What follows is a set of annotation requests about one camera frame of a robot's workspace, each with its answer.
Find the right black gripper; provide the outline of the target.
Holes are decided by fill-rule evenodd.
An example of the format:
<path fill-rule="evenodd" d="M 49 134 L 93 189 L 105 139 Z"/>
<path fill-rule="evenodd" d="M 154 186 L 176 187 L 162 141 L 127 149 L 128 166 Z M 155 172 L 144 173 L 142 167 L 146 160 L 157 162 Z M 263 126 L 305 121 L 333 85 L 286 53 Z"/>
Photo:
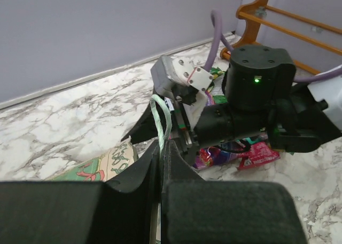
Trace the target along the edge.
<path fill-rule="evenodd" d="M 175 140 L 181 157 L 190 166 L 195 163 L 200 149 L 257 136 L 267 126 L 266 111 L 241 111 L 224 103 L 204 107 L 196 126 L 191 130 L 185 105 L 174 101 L 173 108 L 171 139 Z M 132 144 L 157 137 L 150 105 L 121 140 L 129 137 Z"/>

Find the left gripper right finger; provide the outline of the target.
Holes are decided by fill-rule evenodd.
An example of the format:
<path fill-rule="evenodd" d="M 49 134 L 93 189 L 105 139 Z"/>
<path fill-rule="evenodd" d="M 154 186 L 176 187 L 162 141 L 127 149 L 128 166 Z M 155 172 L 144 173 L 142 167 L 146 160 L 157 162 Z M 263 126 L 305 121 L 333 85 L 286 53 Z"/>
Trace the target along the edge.
<path fill-rule="evenodd" d="M 163 151 L 162 243 L 306 243 L 281 184 L 206 181 L 169 140 Z"/>

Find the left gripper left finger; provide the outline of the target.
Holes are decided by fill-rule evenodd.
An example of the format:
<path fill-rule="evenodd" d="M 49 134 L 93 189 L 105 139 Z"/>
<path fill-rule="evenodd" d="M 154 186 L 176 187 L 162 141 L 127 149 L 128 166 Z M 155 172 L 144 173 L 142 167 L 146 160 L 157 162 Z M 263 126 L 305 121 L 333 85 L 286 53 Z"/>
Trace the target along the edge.
<path fill-rule="evenodd" d="M 158 155 L 106 182 L 1 182 L 1 243 L 155 243 Z"/>

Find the green printed paper bag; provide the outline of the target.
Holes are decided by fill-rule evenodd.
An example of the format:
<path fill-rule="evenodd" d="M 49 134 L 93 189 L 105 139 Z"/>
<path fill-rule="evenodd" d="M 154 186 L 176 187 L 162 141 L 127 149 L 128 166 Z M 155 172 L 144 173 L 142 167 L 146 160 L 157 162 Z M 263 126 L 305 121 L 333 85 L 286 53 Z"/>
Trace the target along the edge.
<path fill-rule="evenodd" d="M 157 130 L 158 136 L 157 155 L 163 150 L 172 129 L 171 111 L 174 110 L 174 106 L 169 98 L 165 98 L 164 101 L 163 105 L 157 95 L 150 98 L 152 129 Z M 81 163 L 51 180 L 105 182 L 115 177 L 138 160 L 138 153 L 131 139 L 131 136 L 124 138 L 104 154 Z"/>

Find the red pink snack packet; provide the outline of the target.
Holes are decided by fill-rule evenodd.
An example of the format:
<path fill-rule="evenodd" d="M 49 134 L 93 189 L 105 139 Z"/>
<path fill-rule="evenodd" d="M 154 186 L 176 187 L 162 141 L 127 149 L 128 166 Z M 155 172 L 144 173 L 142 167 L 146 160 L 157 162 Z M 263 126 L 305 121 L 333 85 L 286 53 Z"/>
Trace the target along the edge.
<path fill-rule="evenodd" d="M 246 138 L 243 141 L 247 142 L 248 145 L 243 145 L 237 150 L 242 151 L 242 153 L 237 154 L 237 158 L 241 159 L 237 170 L 257 168 L 280 158 L 279 152 L 270 149 L 268 144 L 259 137 Z"/>

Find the yellow green snack packet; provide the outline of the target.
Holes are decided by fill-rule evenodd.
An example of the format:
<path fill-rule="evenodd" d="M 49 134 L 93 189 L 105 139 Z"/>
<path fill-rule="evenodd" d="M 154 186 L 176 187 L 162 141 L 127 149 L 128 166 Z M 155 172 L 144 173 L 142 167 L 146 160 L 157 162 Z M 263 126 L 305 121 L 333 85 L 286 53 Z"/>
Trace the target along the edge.
<path fill-rule="evenodd" d="M 212 75 L 212 82 L 205 91 L 207 96 L 207 106 L 226 103 L 227 99 L 222 91 L 222 81 L 225 72 L 220 68 L 212 68 L 210 71 Z"/>

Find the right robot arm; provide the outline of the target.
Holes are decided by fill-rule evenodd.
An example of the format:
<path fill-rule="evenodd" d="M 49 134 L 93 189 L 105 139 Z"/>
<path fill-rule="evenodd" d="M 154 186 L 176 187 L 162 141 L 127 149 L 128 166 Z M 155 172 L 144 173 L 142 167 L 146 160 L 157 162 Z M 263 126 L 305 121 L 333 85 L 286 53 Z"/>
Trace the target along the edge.
<path fill-rule="evenodd" d="M 327 98 L 307 83 L 293 85 L 296 67 L 284 49 L 244 45 L 234 49 L 224 74 L 226 102 L 206 105 L 203 91 L 181 83 L 184 71 L 169 56 L 151 68 L 153 93 L 180 103 L 171 115 L 187 162 L 201 148 L 266 132 L 272 148 L 308 153 L 341 137 L 341 114 L 328 115 Z"/>

